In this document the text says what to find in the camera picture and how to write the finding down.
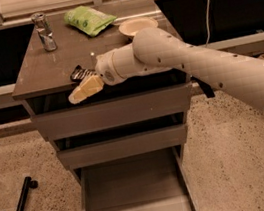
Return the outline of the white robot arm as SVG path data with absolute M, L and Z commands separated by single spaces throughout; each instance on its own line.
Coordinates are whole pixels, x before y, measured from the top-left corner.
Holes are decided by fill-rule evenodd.
M 99 55 L 93 71 L 77 73 L 69 95 L 77 104 L 135 76 L 177 69 L 264 112 L 264 59 L 194 46 L 157 27 L 136 33 L 132 43 Z

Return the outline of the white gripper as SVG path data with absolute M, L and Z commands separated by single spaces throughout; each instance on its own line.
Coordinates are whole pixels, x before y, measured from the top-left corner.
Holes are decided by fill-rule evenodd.
M 80 85 L 72 91 L 68 100 L 73 105 L 102 91 L 104 82 L 113 86 L 123 83 L 126 79 L 134 77 L 139 72 L 134 51 L 130 44 L 99 55 L 96 60 L 95 71 L 99 76 L 91 75 L 84 78 Z

